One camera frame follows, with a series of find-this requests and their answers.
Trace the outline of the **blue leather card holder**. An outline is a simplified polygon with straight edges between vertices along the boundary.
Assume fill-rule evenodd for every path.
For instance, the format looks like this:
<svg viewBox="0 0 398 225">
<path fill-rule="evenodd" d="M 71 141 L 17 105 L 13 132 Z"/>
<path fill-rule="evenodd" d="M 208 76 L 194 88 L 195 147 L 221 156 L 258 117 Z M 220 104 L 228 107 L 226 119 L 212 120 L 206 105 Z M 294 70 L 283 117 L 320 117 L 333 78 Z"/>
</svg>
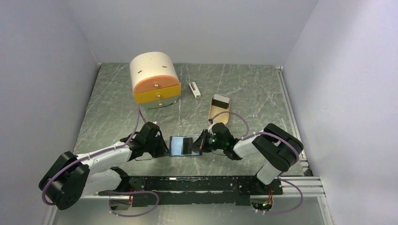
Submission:
<svg viewBox="0 0 398 225">
<path fill-rule="evenodd" d="M 193 157 L 201 156 L 202 152 L 191 147 L 198 136 L 171 136 L 169 138 L 168 154 L 171 157 Z"/>
</svg>

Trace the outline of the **beige oval tray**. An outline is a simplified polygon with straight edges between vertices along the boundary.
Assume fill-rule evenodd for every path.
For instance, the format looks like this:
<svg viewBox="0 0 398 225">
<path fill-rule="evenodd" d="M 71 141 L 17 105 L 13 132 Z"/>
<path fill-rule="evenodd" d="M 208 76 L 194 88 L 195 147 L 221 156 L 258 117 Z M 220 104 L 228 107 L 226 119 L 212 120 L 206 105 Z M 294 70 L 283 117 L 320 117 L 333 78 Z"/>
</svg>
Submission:
<svg viewBox="0 0 398 225">
<path fill-rule="evenodd" d="M 218 113 L 221 113 L 221 112 L 224 112 L 224 111 L 225 112 L 229 112 L 230 111 L 230 107 L 229 107 L 229 109 L 222 109 L 222 108 L 219 108 L 219 107 L 212 106 L 210 104 L 208 119 L 210 120 L 215 115 L 217 115 Z M 224 125 L 226 125 L 228 123 L 228 121 L 229 121 L 229 114 L 228 113 L 222 113 L 222 114 L 220 114 L 219 116 L 217 116 L 217 117 L 215 117 L 213 119 L 213 122 L 215 122 L 215 123 L 222 122 Z"/>
</svg>

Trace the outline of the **stack of credit cards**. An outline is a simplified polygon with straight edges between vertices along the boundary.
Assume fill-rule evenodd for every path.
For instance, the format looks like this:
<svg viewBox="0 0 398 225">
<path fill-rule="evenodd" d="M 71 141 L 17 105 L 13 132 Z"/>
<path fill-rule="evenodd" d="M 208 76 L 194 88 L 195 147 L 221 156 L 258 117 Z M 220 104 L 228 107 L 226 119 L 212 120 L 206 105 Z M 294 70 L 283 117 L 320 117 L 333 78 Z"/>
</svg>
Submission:
<svg viewBox="0 0 398 225">
<path fill-rule="evenodd" d="M 211 100 L 211 105 L 222 109 L 229 109 L 230 98 L 224 95 L 214 94 Z"/>
</svg>

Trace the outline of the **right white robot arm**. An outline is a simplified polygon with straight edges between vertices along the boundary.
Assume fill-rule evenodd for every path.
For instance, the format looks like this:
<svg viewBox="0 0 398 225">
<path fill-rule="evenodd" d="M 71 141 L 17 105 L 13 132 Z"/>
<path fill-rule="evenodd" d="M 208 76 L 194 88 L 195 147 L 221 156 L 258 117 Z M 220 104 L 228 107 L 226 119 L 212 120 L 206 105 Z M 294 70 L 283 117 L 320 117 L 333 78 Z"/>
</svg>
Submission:
<svg viewBox="0 0 398 225">
<path fill-rule="evenodd" d="M 303 143 L 273 123 L 251 135 L 235 138 L 223 123 L 216 123 L 204 129 L 200 136 L 188 143 L 188 148 L 203 153 L 222 150 L 231 160 L 241 160 L 260 153 L 263 166 L 255 174 L 253 188 L 258 194 L 265 194 L 271 182 L 299 161 L 304 150 Z"/>
</svg>

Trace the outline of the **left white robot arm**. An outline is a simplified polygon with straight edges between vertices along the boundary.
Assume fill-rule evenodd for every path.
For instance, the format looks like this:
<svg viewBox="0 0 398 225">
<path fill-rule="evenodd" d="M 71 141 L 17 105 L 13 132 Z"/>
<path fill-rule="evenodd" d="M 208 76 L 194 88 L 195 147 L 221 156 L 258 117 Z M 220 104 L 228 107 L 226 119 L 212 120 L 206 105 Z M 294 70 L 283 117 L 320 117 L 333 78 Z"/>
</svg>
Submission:
<svg viewBox="0 0 398 225">
<path fill-rule="evenodd" d="M 39 182 L 42 201 L 65 210 L 87 195 L 99 192 L 123 195 L 134 188 L 130 176 L 119 165 L 144 153 L 160 158 L 167 151 L 160 127 L 152 122 L 100 150 L 77 155 L 66 151 Z"/>
</svg>

